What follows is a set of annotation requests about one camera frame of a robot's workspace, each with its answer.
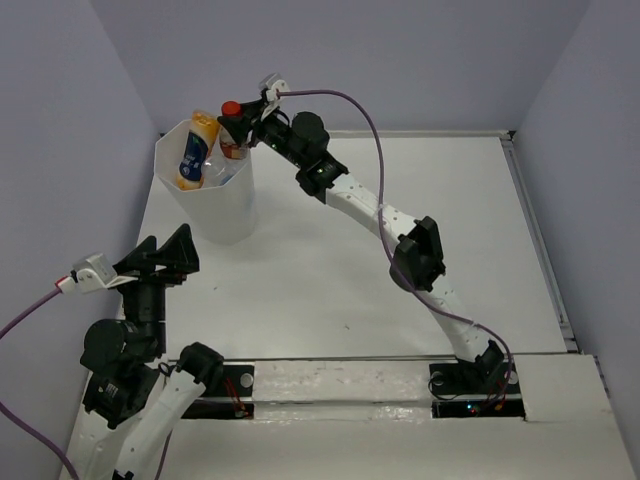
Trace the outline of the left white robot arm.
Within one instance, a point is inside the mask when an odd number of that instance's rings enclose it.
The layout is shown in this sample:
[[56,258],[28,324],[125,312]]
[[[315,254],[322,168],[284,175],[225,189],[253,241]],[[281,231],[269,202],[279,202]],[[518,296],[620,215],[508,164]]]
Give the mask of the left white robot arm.
[[93,254],[71,272],[83,294],[115,290],[123,316],[87,330],[81,365],[89,377],[74,437],[67,450],[71,479],[140,479],[193,402],[215,392],[224,358],[195,342],[174,366],[166,352],[166,292],[200,269],[188,224],[163,245],[144,239],[116,264]]

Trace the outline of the orange juice bottle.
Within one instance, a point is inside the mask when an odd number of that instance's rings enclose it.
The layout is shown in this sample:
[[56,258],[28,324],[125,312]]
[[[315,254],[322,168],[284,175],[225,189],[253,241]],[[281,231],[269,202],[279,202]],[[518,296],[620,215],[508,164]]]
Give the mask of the orange juice bottle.
[[211,155],[220,130],[217,118],[209,112],[194,110],[176,185],[182,191],[196,190],[204,183],[204,163]]

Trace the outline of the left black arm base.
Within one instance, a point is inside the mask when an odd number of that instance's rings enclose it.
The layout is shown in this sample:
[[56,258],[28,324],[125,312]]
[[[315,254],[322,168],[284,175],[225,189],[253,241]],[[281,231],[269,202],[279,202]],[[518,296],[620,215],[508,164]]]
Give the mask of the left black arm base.
[[182,414],[184,420],[249,420],[254,416],[255,364],[225,363],[219,383]]

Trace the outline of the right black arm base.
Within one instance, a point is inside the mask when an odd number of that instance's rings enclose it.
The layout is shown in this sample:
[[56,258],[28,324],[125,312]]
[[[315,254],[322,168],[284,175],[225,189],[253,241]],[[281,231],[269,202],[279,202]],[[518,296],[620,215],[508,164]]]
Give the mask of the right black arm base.
[[507,363],[504,363],[494,380],[480,386],[464,380],[461,372],[462,365],[458,363],[429,366],[427,387],[433,399],[434,419],[526,417],[515,366],[507,376]]

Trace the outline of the clear bottle blue label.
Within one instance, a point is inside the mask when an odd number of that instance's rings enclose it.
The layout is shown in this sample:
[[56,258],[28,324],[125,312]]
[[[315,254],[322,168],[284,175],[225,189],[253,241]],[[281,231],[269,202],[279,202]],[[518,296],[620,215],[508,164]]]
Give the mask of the clear bottle blue label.
[[249,157],[232,159],[223,154],[212,154],[203,165],[204,187],[219,187],[231,180],[248,162]]

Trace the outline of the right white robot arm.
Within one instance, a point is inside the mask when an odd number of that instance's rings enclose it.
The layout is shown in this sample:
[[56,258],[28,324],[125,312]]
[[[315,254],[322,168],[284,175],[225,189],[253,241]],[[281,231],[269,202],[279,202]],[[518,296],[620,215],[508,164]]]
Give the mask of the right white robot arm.
[[265,144],[296,169],[301,189],[340,211],[376,235],[389,261],[394,283],[431,313],[445,333],[460,366],[462,384],[482,392],[498,375],[510,376],[514,360],[506,342],[488,327],[464,315],[446,278],[444,251],[435,220],[417,219],[372,193],[329,151],[330,135],[312,112],[288,118],[265,100],[227,102],[218,118],[233,141],[254,147]]

